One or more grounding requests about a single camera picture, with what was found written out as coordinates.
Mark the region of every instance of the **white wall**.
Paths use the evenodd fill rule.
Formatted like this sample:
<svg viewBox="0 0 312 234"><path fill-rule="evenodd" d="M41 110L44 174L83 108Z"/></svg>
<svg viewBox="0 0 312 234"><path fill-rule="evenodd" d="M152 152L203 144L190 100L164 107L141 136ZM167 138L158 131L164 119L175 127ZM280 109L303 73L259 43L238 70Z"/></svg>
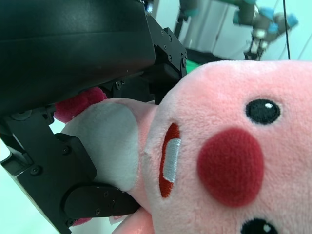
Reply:
<svg viewBox="0 0 312 234"><path fill-rule="evenodd" d="M260 7L275 7L277 12L283 11L282 0L258 0L257 4ZM291 57L312 60L312 1L286 0L286 8L287 13L295 13L299 19L299 25L289 34ZM160 0L156 20L162 27L174 30L178 9L179 0ZM251 40L251 28L233 25L232 18L237 9L216 0L201 0L200 10L200 15L191 19L182 29L182 42L188 25L192 26L193 31L193 35L188 35L191 40L185 46L210 51L225 58L243 60L243 51L248 49L247 42ZM286 37L283 35L270 45L262 60L287 59L285 45Z"/></svg>

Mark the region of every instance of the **pink plush toy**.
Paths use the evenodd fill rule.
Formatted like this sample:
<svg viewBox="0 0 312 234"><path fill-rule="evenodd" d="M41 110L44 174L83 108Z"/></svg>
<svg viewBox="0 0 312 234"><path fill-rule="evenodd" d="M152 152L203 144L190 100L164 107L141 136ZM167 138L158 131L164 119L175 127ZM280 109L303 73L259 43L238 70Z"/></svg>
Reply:
<svg viewBox="0 0 312 234"><path fill-rule="evenodd" d="M311 63L210 63L159 106L104 100L62 132L142 206L115 234L312 233Z"/></svg>

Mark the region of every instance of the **bolt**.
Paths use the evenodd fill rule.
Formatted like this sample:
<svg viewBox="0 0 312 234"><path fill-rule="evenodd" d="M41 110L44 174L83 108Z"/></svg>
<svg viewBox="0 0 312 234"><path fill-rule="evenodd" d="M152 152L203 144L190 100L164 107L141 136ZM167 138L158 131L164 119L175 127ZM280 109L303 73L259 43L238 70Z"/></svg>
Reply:
<svg viewBox="0 0 312 234"><path fill-rule="evenodd" d="M186 59L185 59L185 58L182 59L182 66L183 66L183 67L186 66Z"/></svg>
<svg viewBox="0 0 312 234"><path fill-rule="evenodd" d="M111 200L111 201L108 203L108 206L109 206L109 207L113 207L114 204L115 204L115 201L114 201L114 200Z"/></svg>
<svg viewBox="0 0 312 234"><path fill-rule="evenodd" d="M31 169L30 169L30 174L32 176L38 176L41 172L41 167L40 166L33 166Z"/></svg>
<svg viewBox="0 0 312 234"><path fill-rule="evenodd" d="M70 218L70 219L67 221L67 226L68 226L68 227L71 227L71 226L73 226L74 223L75 223L75 220L72 219L72 218Z"/></svg>
<svg viewBox="0 0 312 234"><path fill-rule="evenodd" d="M70 147L65 145L63 148L63 155L69 155L70 154Z"/></svg>
<svg viewBox="0 0 312 234"><path fill-rule="evenodd" d="M121 82L120 82L120 81L117 81L115 85L116 85L116 88L117 88L118 90L121 89Z"/></svg>

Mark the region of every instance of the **pink plush hand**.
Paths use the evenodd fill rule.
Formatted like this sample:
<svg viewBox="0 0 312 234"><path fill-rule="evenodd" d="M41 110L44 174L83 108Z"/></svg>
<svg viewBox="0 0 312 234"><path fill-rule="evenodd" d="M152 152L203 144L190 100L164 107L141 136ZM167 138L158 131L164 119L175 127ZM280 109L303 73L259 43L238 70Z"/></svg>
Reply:
<svg viewBox="0 0 312 234"><path fill-rule="evenodd" d="M152 216L143 208L126 218L113 234L155 234Z"/></svg>

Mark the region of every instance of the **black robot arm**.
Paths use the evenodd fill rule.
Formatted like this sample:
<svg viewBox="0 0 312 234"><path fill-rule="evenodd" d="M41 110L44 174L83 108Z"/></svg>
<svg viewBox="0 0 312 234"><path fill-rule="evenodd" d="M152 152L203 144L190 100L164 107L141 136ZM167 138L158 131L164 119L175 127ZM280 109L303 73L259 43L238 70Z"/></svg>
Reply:
<svg viewBox="0 0 312 234"><path fill-rule="evenodd" d="M3 0L0 32L0 137L11 152L1 165L61 234L79 218L134 213L131 196L93 182L77 137L52 133L54 103L94 86L160 103L186 75L185 48L137 0Z"/></svg>

